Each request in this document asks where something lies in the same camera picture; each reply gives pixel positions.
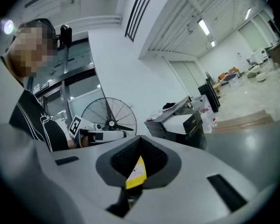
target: yellow tag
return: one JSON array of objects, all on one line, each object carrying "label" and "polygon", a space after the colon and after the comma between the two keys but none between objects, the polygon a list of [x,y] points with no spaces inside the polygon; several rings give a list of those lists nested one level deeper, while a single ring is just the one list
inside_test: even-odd
[{"label": "yellow tag", "polygon": [[145,179],[146,179],[145,165],[142,157],[140,156],[138,162],[136,163],[136,166],[134,167],[130,176],[126,180],[126,189],[131,189],[141,185],[142,183],[144,183]]}]

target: gray table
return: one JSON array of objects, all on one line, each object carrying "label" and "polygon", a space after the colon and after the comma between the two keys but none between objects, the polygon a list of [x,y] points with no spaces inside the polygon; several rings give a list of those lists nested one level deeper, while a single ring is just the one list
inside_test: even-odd
[{"label": "gray table", "polygon": [[207,152],[246,176],[259,190],[280,179],[280,120],[205,137]]}]

